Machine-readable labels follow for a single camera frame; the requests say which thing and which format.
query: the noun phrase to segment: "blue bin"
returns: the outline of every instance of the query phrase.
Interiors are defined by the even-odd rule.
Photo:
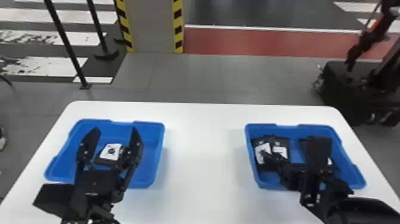
[[[132,127],[135,127],[142,137],[144,148],[139,166],[132,176],[129,188],[147,188],[155,180],[158,162],[163,148],[164,125],[153,122],[122,123],[110,120],[83,119],[78,121],[61,151],[48,165],[45,177],[49,181],[74,183],[76,172],[76,153],[82,138],[94,127],[98,127],[101,136],[96,147],[96,153],[106,144],[119,143],[129,145]]]
[[[278,126],[275,124],[247,124],[245,128],[246,143],[249,152],[251,167],[254,178],[260,188],[281,189],[286,188],[280,184],[280,177],[276,172],[258,172],[256,168],[255,152],[251,145],[252,138],[259,138],[264,135],[275,135],[289,138],[289,153],[292,163],[305,163],[301,152],[300,139],[310,135],[325,136],[332,139],[331,159],[335,161],[339,170],[335,176],[346,181],[352,189],[362,189],[366,182],[357,166],[352,164],[342,146],[342,141],[335,130],[325,125],[297,125]]]

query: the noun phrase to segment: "white tabletop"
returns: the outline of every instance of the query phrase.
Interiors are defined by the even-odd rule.
[[[148,189],[128,189],[112,210],[128,223],[321,223],[298,203],[300,193],[259,189],[246,149],[247,123],[330,125],[367,186],[355,195],[376,197],[400,211],[400,201],[360,140],[331,107],[71,103],[54,124],[0,206],[1,223],[59,223],[32,206],[43,174],[80,119],[161,122],[165,137],[157,177]]]

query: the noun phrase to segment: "white label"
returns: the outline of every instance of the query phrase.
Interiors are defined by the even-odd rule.
[[[100,153],[100,158],[117,161],[121,151],[121,144],[106,144]]]
[[[271,154],[271,147],[269,143],[259,145],[255,147],[254,150],[255,150],[255,158],[257,159],[258,164],[264,164],[264,158],[261,155],[261,151],[265,151],[266,153]]]
[[[272,149],[274,153],[279,153],[283,158],[288,159],[288,150],[286,147],[274,146]]]

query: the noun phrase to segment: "white floor marking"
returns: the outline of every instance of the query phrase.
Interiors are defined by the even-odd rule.
[[[89,11],[57,10],[57,14],[62,23],[93,24]],[[97,16],[103,24],[114,24],[117,21],[114,11],[97,11]],[[0,8],[0,21],[53,23],[47,10],[28,8]]]
[[[367,19],[365,18],[359,18],[358,21],[362,24],[365,24],[367,22]],[[371,20],[370,24],[368,24],[368,27],[371,27],[376,20]],[[392,25],[389,27],[388,30],[389,33],[400,33],[400,21],[395,20],[393,21]]]
[[[38,2],[43,3],[43,0],[14,0],[15,2]],[[52,0],[54,4],[87,4],[86,0]],[[113,0],[93,0],[94,4],[98,5],[114,5]]]
[[[360,30],[345,29],[309,29],[293,27],[255,27],[255,26],[204,26],[186,24],[185,28],[193,29],[220,29],[220,30],[264,30],[264,31],[288,31],[288,32],[306,32],[306,33],[360,33]]]
[[[364,3],[364,2],[333,2],[335,5],[340,7],[346,12],[355,13],[372,13],[376,3]]]
[[[82,67],[88,58],[77,58]],[[75,68],[69,58],[0,56],[0,74],[13,76],[74,77]]]
[[[95,32],[66,32],[72,46],[97,46],[100,40]],[[32,43],[64,45],[57,31],[0,30],[0,43]]]
[[[85,77],[86,81],[89,83],[111,83],[113,81],[112,77]],[[75,77],[74,82],[80,82],[79,77]]]

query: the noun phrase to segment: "red floor stripe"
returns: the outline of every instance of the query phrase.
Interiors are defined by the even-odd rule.
[[[381,59],[399,35],[375,44],[362,58]],[[345,58],[355,34],[185,29],[185,53]]]

